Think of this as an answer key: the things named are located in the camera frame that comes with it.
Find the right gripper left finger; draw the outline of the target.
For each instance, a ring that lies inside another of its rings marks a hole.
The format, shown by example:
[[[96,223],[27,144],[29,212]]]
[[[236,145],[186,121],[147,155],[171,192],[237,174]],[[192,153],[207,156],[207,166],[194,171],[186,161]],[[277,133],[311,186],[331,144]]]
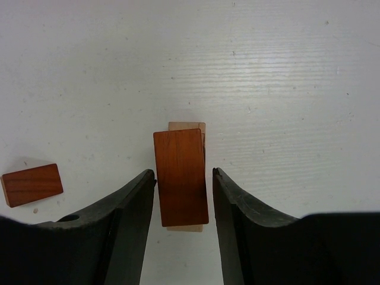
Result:
[[[2,284],[139,284],[156,180],[150,169],[56,222],[1,218]]]

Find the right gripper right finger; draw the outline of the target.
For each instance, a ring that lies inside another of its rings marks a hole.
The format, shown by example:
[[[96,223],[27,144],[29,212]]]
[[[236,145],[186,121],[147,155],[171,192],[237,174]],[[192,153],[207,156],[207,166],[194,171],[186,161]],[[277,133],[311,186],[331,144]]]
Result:
[[[213,169],[225,284],[378,284],[379,213],[296,218]]]

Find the orange arch wood block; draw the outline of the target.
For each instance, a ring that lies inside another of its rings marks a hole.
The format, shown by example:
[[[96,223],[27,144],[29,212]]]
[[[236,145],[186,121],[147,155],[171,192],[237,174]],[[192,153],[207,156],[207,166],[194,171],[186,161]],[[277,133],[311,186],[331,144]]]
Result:
[[[199,128],[153,134],[161,225],[209,223],[202,132]]]

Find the reddish brown house block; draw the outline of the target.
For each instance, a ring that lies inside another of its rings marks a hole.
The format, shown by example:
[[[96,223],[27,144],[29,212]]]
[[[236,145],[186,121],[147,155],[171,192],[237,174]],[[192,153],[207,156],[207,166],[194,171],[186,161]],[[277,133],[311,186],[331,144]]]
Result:
[[[6,203],[14,208],[64,192],[57,164],[6,173],[1,176]]]

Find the tan short wood block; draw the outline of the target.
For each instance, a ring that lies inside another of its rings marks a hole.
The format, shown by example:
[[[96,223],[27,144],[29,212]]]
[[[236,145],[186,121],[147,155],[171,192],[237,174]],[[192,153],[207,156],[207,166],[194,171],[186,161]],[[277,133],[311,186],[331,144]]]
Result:
[[[200,129],[201,137],[202,137],[202,147],[203,147],[203,161],[205,162],[205,131],[206,124],[204,122],[169,122],[168,130],[169,131],[177,131],[183,129]],[[172,232],[198,232],[201,233],[203,231],[203,224],[198,225],[190,225],[190,226],[172,226],[166,227],[168,231]]]

